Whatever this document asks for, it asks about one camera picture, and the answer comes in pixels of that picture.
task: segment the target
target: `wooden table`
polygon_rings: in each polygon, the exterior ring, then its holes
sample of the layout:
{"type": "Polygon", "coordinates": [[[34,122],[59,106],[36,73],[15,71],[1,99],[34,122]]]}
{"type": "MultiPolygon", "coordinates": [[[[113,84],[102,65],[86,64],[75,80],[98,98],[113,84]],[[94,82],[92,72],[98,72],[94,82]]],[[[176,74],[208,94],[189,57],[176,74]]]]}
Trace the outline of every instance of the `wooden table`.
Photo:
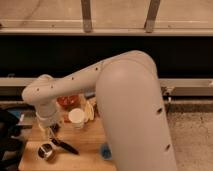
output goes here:
{"type": "Polygon", "coordinates": [[[47,162],[37,155],[38,148],[44,143],[42,132],[35,123],[26,144],[26,148],[19,165],[20,171],[116,171],[112,161],[104,161],[99,148],[105,142],[101,119],[95,118],[81,130],[74,129],[71,123],[63,123],[58,133],[58,138],[71,144],[79,150],[80,155],[73,155],[62,148],[54,146],[56,149],[55,157],[47,162]]]}

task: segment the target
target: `metal bar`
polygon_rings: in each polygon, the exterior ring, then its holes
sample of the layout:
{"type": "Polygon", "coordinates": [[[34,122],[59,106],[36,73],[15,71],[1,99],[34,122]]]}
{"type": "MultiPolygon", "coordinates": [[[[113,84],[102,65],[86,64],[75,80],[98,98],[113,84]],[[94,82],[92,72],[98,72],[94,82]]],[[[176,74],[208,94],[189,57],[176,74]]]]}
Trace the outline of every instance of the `metal bar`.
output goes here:
{"type": "Polygon", "coordinates": [[[92,29],[86,34],[80,28],[5,28],[0,35],[67,35],[67,36],[211,36],[213,29],[160,29],[147,33],[145,29],[92,29]]]}
{"type": "Polygon", "coordinates": [[[147,33],[152,33],[155,26],[155,20],[157,17],[158,9],[161,0],[151,0],[149,5],[149,11],[145,22],[145,30],[147,33]]]}
{"type": "Polygon", "coordinates": [[[90,0],[81,0],[81,8],[82,8],[84,32],[90,33],[92,31],[90,0]]]}

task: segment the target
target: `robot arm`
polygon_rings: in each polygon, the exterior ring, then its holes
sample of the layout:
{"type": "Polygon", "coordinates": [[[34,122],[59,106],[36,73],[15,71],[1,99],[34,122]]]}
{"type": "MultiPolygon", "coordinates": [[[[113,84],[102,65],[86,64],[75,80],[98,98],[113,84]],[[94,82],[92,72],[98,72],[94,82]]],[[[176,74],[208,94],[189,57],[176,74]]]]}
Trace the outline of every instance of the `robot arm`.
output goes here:
{"type": "Polygon", "coordinates": [[[22,96],[45,128],[59,120],[54,98],[91,89],[118,171],[177,171],[156,66],[143,52],[114,56],[58,80],[43,75],[22,96]]]}

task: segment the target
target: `paper cup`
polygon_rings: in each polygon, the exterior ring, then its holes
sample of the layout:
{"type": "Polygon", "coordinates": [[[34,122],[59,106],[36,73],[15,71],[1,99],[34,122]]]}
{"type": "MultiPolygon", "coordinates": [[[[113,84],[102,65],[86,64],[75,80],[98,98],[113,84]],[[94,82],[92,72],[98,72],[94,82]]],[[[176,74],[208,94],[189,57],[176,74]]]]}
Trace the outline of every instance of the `paper cup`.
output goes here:
{"type": "Polygon", "coordinates": [[[84,127],[85,112],[82,109],[75,108],[71,110],[68,117],[75,128],[81,129],[84,127]]]}

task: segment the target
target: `floor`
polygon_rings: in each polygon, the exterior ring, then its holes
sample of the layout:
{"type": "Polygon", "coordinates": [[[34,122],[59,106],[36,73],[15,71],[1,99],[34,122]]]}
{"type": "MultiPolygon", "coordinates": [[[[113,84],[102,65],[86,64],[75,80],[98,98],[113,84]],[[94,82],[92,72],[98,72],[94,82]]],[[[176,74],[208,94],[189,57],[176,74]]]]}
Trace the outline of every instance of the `floor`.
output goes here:
{"type": "MultiPolygon", "coordinates": [[[[144,28],[150,0],[91,0],[94,28],[144,28]]],[[[156,28],[213,28],[213,1],[164,0],[156,28]]],[[[80,0],[0,0],[4,27],[82,28],[80,0]]]]}

